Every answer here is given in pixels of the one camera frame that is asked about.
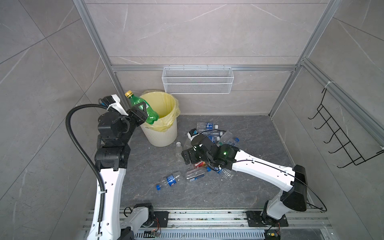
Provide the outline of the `green soda bottle yellow cap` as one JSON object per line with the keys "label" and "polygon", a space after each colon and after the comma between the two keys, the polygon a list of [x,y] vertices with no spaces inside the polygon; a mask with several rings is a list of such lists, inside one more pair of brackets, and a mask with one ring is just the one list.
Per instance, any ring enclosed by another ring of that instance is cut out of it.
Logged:
{"label": "green soda bottle yellow cap", "polygon": [[149,103],[143,98],[137,97],[134,95],[132,91],[127,91],[125,93],[126,98],[131,103],[131,106],[137,107],[141,111],[147,114],[146,123],[149,125],[153,125],[158,119],[158,113],[153,110],[153,108],[149,105]]}

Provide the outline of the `clear bottle red blue label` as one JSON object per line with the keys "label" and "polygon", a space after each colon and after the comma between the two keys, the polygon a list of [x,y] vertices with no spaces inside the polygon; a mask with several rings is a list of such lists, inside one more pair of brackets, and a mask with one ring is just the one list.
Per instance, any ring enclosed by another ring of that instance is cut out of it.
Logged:
{"label": "clear bottle red blue label", "polygon": [[206,168],[206,167],[200,167],[200,168],[193,169],[191,171],[186,172],[186,180],[188,182],[196,181],[196,180],[204,177],[210,171],[211,171],[211,169]]}

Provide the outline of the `Pepsi bottle blue cap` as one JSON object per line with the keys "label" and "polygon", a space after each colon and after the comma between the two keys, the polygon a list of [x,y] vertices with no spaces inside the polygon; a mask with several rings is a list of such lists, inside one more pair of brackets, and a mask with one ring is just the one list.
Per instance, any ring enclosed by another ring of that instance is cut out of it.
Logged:
{"label": "Pepsi bottle blue cap", "polygon": [[175,187],[184,182],[184,177],[180,172],[174,172],[164,177],[161,181],[155,184],[157,191],[165,190],[167,188]]}

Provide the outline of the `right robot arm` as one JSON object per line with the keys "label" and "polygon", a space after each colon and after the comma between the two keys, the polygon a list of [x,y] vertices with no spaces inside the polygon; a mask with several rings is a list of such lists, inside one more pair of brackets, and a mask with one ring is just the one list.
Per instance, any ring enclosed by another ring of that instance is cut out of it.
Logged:
{"label": "right robot arm", "polygon": [[198,137],[192,140],[191,148],[182,151],[182,157],[187,165],[203,161],[211,170],[245,173],[278,187],[278,194],[265,203],[261,213],[264,222],[277,222],[289,211],[307,210],[307,176],[305,168],[300,165],[293,168],[276,165],[235,146],[217,146]]}

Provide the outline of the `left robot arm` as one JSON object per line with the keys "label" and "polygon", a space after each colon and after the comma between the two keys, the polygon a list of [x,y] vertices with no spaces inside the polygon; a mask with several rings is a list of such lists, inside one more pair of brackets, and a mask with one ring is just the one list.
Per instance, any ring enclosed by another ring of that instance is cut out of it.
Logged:
{"label": "left robot arm", "polygon": [[131,152],[129,141],[135,129],[147,120],[146,104],[133,106],[126,115],[107,112],[98,119],[98,146],[95,154],[96,172],[100,175],[95,212],[89,240],[132,240],[141,227],[155,221],[150,203],[133,207],[126,219],[120,221],[123,180]]}

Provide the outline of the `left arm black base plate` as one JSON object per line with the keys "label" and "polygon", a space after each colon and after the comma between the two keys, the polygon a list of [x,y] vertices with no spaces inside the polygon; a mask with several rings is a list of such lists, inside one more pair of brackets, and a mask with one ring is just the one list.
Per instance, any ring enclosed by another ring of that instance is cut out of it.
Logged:
{"label": "left arm black base plate", "polygon": [[169,221],[169,212],[167,211],[155,211],[154,217],[152,220],[148,220],[143,228],[157,228],[160,225],[160,228],[166,228]]}

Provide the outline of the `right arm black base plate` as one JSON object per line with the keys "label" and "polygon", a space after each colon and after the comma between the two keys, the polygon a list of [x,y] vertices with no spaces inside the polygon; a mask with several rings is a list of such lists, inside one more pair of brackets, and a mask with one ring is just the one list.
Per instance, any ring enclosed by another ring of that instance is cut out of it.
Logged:
{"label": "right arm black base plate", "polygon": [[269,217],[263,211],[246,211],[246,219],[249,227],[288,227],[288,221],[285,215],[281,219],[276,220]]}

